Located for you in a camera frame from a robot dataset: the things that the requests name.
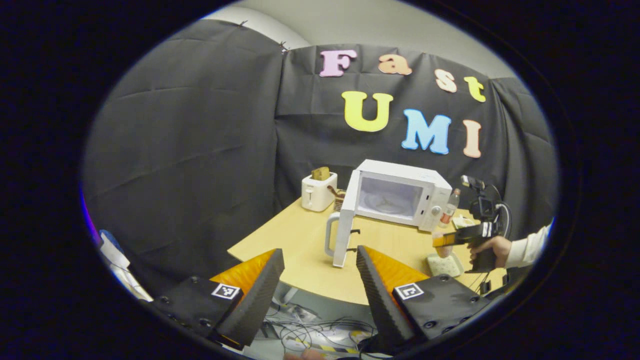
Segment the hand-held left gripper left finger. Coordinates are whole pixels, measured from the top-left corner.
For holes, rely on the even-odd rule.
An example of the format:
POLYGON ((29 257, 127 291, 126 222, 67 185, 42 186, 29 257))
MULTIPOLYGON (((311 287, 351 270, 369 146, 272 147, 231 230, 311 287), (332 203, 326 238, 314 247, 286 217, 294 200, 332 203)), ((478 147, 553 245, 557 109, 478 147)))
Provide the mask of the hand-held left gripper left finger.
POLYGON ((192 275, 150 302, 151 312, 195 337, 243 350, 259 332, 285 269, 273 248, 207 278, 192 275))

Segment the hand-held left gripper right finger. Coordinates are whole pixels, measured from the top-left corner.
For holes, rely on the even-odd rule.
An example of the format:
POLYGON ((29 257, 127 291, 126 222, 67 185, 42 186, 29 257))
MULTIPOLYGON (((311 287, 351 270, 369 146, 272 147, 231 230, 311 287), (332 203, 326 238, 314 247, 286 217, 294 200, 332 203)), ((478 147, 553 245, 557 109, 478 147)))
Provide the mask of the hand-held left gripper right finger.
POLYGON ((368 246, 358 246, 356 266, 382 353, 430 343, 490 304, 450 275, 428 276, 368 246))

